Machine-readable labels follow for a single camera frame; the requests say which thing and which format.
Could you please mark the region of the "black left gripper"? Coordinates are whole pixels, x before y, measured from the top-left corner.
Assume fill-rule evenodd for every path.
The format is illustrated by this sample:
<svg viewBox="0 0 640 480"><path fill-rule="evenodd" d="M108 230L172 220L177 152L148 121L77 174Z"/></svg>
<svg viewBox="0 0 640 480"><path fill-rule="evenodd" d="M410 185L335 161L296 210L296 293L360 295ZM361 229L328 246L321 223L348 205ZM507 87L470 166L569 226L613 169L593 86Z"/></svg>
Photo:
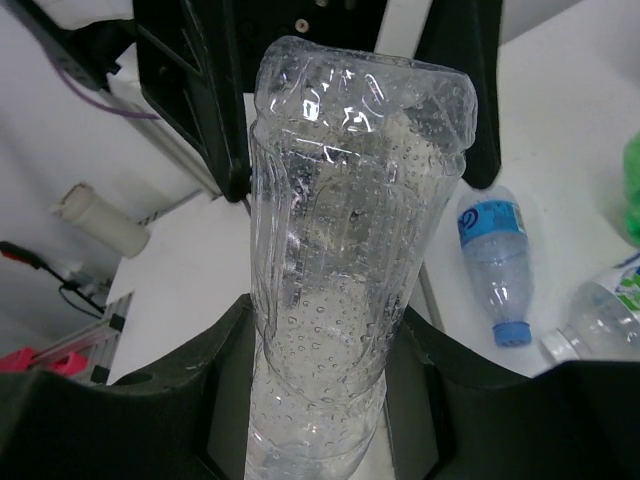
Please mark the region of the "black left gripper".
<svg viewBox="0 0 640 480"><path fill-rule="evenodd" d="M145 1L133 4L139 79L149 105L202 157L229 201L250 192L238 36L262 53L283 36L371 51L385 1ZM463 180L489 188L501 169L497 60L501 0L434 0L414 58L466 73L478 99Z"/></svg>

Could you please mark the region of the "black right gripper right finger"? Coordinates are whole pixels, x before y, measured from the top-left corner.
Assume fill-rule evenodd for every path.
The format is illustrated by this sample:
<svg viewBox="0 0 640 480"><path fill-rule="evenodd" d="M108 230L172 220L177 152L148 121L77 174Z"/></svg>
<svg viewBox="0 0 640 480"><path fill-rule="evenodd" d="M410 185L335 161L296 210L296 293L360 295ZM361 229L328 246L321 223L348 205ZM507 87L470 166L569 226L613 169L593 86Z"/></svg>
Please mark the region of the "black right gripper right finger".
<svg viewBox="0 0 640 480"><path fill-rule="evenodd" d="M385 413L400 479L635 479L639 367L562 363L528 378L407 309Z"/></svg>

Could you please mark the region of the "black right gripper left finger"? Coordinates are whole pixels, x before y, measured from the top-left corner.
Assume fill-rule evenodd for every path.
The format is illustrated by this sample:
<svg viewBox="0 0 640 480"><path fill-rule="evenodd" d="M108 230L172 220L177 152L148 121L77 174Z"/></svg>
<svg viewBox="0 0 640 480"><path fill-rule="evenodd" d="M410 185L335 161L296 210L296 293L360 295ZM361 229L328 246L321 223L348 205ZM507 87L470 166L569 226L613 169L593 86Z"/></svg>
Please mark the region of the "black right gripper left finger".
<svg viewBox="0 0 640 480"><path fill-rule="evenodd" d="M2 478L243 478L254 343L242 295L209 329L110 386L2 375Z"/></svg>

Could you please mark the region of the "clear bottle white cap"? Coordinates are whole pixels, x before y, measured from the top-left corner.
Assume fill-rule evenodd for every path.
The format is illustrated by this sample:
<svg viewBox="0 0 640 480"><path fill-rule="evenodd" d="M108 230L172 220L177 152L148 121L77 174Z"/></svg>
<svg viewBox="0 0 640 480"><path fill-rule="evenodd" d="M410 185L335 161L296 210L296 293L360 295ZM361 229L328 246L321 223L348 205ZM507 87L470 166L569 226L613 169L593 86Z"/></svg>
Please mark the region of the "clear bottle white cap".
<svg viewBox="0 0 640 480"><path fill-rule="evenodd" d="M254 104L245 475L346 479L376 431L387 355L464 172L476 91L454 69L286 36L265 52Z"/></svg>

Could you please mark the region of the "clear bottle light blue label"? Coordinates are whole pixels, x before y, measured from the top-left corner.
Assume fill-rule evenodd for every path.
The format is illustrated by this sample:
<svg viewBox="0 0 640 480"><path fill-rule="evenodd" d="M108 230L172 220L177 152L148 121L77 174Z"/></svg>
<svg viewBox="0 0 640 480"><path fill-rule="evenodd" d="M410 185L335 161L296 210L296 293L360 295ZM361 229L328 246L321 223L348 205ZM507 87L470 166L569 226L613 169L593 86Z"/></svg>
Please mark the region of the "clear bottle light blue label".
<svg viewBox="0 0 640 480"><path fill-rule="evenodd" d="M527 315L533 297L529 238L509 189L472 190L458 203L457 231L474 296L491 321L494 342L532 343Z"/></svg>

